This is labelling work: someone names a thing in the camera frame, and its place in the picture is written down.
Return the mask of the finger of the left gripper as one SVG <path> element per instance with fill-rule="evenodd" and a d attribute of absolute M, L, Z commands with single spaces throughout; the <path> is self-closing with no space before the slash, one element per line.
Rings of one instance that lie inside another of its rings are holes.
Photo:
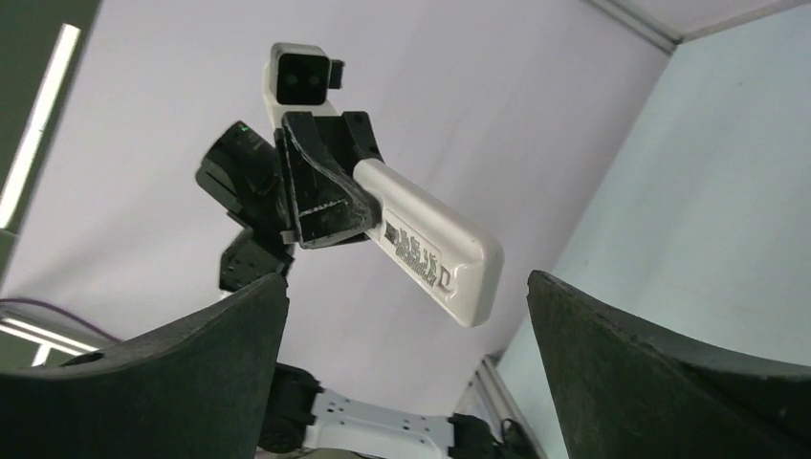
<path fill-rule="evenodd" d="M 353 178 L 361 161 L 381 157 L 366 112 L 288 112 L 281 118 L 280 152 L 303 249 L 361 242 L 381 223 L 381 205 Z"/>

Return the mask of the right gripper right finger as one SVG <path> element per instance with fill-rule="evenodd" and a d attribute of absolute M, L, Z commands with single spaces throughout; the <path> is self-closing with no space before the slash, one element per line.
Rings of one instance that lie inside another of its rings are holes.
<path fill-rule="evenodd" d="M 810 369 L 693 339 L 534 271 L 527 303 L 572 458 L 806 458 Z"/>

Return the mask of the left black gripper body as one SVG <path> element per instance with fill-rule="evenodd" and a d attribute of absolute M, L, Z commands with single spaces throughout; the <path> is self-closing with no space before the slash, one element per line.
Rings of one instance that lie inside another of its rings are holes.
<path fill-rule="evenodd" d="M 213 143 L 195 174 L 233 220 L 271 246 L 298 244 L 286 177 L 280 128 L 268 142 L 243 121 Z"/>

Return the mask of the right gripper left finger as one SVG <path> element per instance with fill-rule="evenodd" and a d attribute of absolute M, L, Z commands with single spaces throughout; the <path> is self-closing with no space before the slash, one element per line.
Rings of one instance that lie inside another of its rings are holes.
<path fill-rule="evenodd" d="M 5 458 L 251 458 L 289 309 L 269 274 L 55 367 L 1 374 Z"/>

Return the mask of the white remote control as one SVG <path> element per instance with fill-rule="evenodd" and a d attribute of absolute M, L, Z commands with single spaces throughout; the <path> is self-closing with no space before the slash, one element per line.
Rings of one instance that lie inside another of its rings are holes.
<path fill-rule="evenodd" d="M 380 160 L 358 162 L 353 179 L 380 207 L 365 235 L 459 325 L 486 322 L 505 261 L 497 238 Z"/>

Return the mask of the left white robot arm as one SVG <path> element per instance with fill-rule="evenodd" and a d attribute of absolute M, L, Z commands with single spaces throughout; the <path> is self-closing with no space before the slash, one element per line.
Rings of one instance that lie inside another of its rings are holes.
<path fill-rule="evenodd" d="M 307 307 L 281 352 L 259 445 L 299 458 L 532 458 L 514 414 L 462 414 L 474 355 L 449 327 L 491 315 L 504 251 L 485 229 L 388 166 L 363 111 L 286 111 L 263 138 L 241 120 L 206 152 L 197 184 L 240 232 L 220 288 L 327 253 L 293 278 L 309 302 L 350 314 L 338 330 Z"/>

